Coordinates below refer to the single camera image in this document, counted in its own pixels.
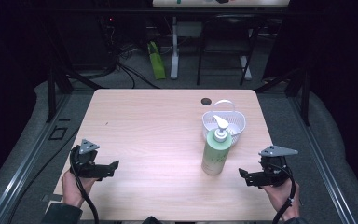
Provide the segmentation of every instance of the wire basket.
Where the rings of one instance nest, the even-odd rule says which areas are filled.
[[[232,105],[232,111],[218,111],[215,110],[217,105],[222,103],[227,103]],[[239,138],[243,130],[246,126],[245,116],[235,110],[235,105],[229,100],[220,100],[213,105],[213,111],[208,111],[202,115],[202,123],[203,123],[203,136],[206,139],[206,136],[210,130],[217,129],[217,122],[213,115],[217,115],[222,119],[225,119],[228,122],[228,127],[226,130],[232,136],[232,146],[234,146]]]

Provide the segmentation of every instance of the green object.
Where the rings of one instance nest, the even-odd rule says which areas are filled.
[[[201,165],[208,175],[218,175],[223,171],[232,144],[232,136],[226,131],[228,122],[218,116],[214,118],[219,128],[210,130],[206,136]]]
[[[153,72],[156,79],[165,78],[164,62],[159,55],[157,45],[154,41],[147,44],[149,50],[150,62],[152,63]]]

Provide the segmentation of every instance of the black circle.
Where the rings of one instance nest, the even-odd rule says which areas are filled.
[[[210,105],[212,103],[212,100],[209,98],[202,98],[201,103],[203,105]]]

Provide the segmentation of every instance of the black cable on floor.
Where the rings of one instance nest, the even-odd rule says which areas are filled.
[[[116,69],[116,62],[112,63],[111,65],[109,65],[105,70],[103,70],[101,73],[99,74],[93,74],[93,75],[83,75],[83,77],[87,78],[87,79],[94,79],[94,78],[99,78],[99,77],[106,77],[109,74],[113,73]]]
[[[125,72],[125,73],[127,73],[127,75],[131,78],[131,80],[132,80],[132,89],[135,89],[135,79],[133,79],[133,76],[127,71],[127,70],[125,70],[125,69],[123,69],[123,71]]]
[[[123,63],[120,63],[120,62],[117,62],[117,66],[120,67],[121,69],[123,69],[123,71],[127,71],[128,73],[132,73],[132,74],[136,75],[138,78],[140,78],[142,81],[144,81],[149,86],[151,86],[151,87],[153,87],[155,89],[160,89],[160,87],[158,87],[158,86],[154,85],[153,83],[151,83],[149,80],[147,80],[141,73],[139,73],[135,69],[133,69],[131,67],[128,67],[127,65],[125,65]]]
[[[42,166],[42,168],[37,172],[37,174],[34,176],[34,178],[32,178],[32,180],[28,183],[27,187],[25,188],[25,190],[22,192],[22,194],[20,195],[20,198],[16,201],[13,210],[11,211],[10,217],[8,219],[8,224],[11,223],[11,221],[13,220],[13,217],[16,213],[17,208],[19,207],[19,204],[22,200],[22,198],[24,197],[25,193],[27,192],[27,190],[32,186],[32,184],[34,183],[34,181],[39,177],[39,175],[42,173],[42,171],[48,166],[48,164],[63,150],[63,148],[69,143],[69,141],[77,134],[77,132],[79,131],[79,128],[77,128],[74,133],[72,133],[72,135],[66,140],[66,142],[64,142],[63,146],[54,153],[54,155]]]

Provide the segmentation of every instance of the soap dispenser bottle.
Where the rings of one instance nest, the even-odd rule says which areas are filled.
[[[207,134],[201,165],[208,175],[218,175],[223,171],[232,144],[232,136],[226,131],[228,122],[219,116],[213,117],[219,128],[210,130]]]

